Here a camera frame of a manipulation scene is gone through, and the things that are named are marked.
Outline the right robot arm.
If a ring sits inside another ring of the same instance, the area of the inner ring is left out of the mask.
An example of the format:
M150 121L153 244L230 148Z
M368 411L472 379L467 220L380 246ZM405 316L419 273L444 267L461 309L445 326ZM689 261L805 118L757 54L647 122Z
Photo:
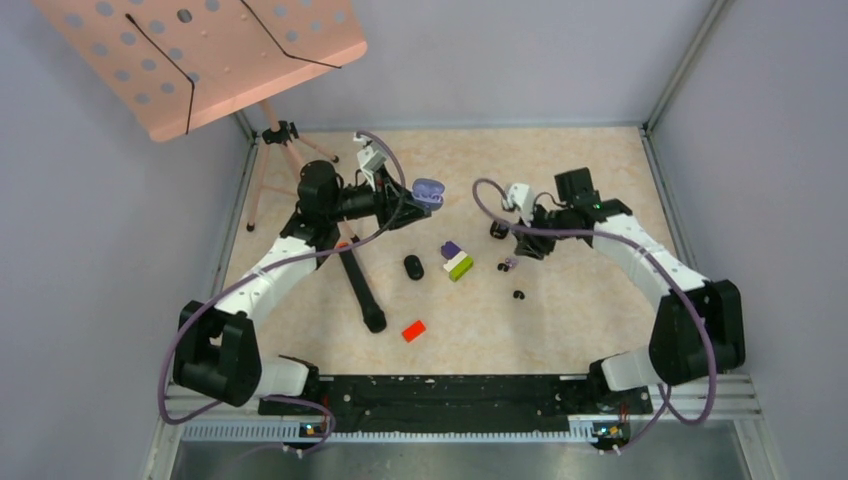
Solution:
M680 262L640 225L618 199L604 200L587 168L556 175L560 205L539 205L527 184L512 184L502 201L519 214L515 252L542 260L557 241L580 238L614 262L642 292L656 313L646 346L591 364L589 404L612 412L627 390L655 383L671 386L746 360L741 294L729 280L712 281Z

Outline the purple white green block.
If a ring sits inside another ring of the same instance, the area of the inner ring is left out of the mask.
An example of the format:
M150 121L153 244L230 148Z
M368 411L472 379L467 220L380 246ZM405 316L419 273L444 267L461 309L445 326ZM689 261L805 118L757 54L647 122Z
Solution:
M452 241L445 242L440 253L444 259L442 268L452 282L458 282L474 266L474 259Z

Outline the silver blue earbud case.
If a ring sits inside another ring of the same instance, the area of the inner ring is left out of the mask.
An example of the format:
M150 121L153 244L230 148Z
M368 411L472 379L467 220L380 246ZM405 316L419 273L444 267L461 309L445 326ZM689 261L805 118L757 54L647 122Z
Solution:
M415 202L430 211L437 211L444 205L446 187L437 180L418 178L412 184L411 195Z

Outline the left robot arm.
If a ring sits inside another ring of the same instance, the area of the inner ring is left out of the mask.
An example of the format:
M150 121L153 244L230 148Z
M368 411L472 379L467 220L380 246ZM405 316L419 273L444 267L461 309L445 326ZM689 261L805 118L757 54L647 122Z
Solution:
M430 217L443 204L443 194L443 185L430 179L418 179L407 189L385 167L371 183L344 185L332 163L307 163L294 213L259 263L220 298L184 307L172 381L235 407L255 396L282 395L297 413L314 410L321 388L308 378L308 364L285 356L263 361L258 327L292 288L336 253L340 222L373 217L382 229L399 229Z

